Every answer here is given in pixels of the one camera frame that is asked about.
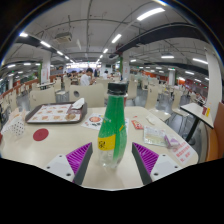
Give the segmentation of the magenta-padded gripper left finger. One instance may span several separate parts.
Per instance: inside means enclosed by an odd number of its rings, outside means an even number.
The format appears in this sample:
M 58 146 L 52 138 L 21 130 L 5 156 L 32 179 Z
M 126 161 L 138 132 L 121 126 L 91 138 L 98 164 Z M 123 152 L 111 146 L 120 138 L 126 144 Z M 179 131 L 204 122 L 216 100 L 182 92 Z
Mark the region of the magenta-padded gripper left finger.
M 57 155 L 45 166 L 45 170 L 76 185 L 81 185 L 92 152 L 92 144 L 85 144 L 67 155 Z

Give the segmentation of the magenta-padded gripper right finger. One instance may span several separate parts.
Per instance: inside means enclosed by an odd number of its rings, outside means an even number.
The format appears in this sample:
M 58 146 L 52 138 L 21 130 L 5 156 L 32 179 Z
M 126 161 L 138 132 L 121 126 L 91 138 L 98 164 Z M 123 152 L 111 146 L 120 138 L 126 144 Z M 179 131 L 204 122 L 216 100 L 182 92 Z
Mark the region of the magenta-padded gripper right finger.
M 132 154 L 144 185 L 181 170 L 167 154 L 157 154 L 138 143 L 132 143 Z

